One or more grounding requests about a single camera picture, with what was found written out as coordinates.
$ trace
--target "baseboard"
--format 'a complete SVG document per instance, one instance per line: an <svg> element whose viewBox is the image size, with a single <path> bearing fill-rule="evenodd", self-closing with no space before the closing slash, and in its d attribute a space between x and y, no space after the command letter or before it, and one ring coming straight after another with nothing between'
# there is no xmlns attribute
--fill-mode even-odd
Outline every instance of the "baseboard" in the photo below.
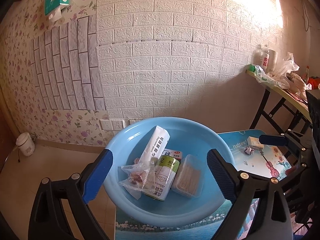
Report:
<svg viewBox="0 0 320 240"><path fill-rule="evenodd" d="M88 153L101 153L105 148L104 146L61 143L61 142L48 141L43 139L36 139L35 143L43 146L48 146L48 147L55 147L59 149L78 151L78 152L88 152Z"/></svg>

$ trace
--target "silver screw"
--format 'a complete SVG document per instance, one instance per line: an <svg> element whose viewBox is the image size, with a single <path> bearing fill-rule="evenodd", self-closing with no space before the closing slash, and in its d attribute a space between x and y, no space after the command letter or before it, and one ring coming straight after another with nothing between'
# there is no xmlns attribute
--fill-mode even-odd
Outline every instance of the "silver screw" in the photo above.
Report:
<svg viewBox="0 0 320 240"><path fill-rule="evenodd" d="M42 184L47 184L49 182L49 179L48 178L44 178L41 180L41 183Z"/></svg>
<svg viewBox="0 0 320 240"><path fill-rule="evenodd" d="M240 174L240 177L243 178L243 179L248 179L248 178L249 178L249 175L248 175L248 173L242 172L242 173Z"/></svg>
<svg viewBox="0 0 320 240"><path fill-rule="evenodd" d="M72 179L79 179L80 178L80 174L79 173L74 173L71 175Z"/></svg>
<svg viewBox="0 0 320 240"><path fill-rule="evenodd" d="M274 184L277 184L279 182L279 180L277 178L271 178L271 182Z"/></svg>

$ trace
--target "stack of paper cups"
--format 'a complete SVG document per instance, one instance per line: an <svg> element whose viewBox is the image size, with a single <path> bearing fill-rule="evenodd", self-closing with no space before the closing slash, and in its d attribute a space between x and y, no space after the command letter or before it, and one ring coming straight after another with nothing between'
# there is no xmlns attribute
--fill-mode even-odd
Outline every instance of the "stack of paper cups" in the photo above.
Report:
<svg viewBox="0 0 320 240"><path fill-rule="evenodd" d="M278 59L278 52L269 49L269 61L268 61L268 67L267 67L267 73L273 72L276 67Z"/></svg>

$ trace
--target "floral wallpaper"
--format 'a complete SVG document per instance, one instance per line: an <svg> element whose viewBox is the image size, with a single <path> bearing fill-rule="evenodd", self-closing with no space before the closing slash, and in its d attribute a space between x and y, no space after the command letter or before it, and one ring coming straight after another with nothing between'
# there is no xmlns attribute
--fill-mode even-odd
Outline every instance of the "floral wallpaper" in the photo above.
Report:
<svg viewBox="0 0 320 240"><path fill-rule="evenodd" d="M62 18L50 24L44 0L14 3L0 24L0 85L12 118L22 132L63 143L104 146L112 131L100 130L107 111L41 110L32 83L29 41L45 30L96 13L97 0L71 0Z"/></svg>

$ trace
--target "blue gripper pad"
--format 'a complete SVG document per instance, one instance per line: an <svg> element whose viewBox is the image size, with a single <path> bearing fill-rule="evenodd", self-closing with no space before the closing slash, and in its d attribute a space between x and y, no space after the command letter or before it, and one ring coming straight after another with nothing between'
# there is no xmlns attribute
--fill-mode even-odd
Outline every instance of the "blue gripper pad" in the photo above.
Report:
<svg viewBox="0 0 320 240"><path fill-rule="evenodd" d="M82 198L86 204L96 198L113 163L113 155L110 150L104 149L100 154L101 156L99 156L97 160L92 163L93 166L89 168L91 173L84 183Z"/></svg>
<svg viewBox="0 0 320 240"><path fill-rule="evenodd" d="M240 184L237 170L227 163L216 149L208 152L207 164L224 198L234 203L237 199L236 188Z"/></svg>

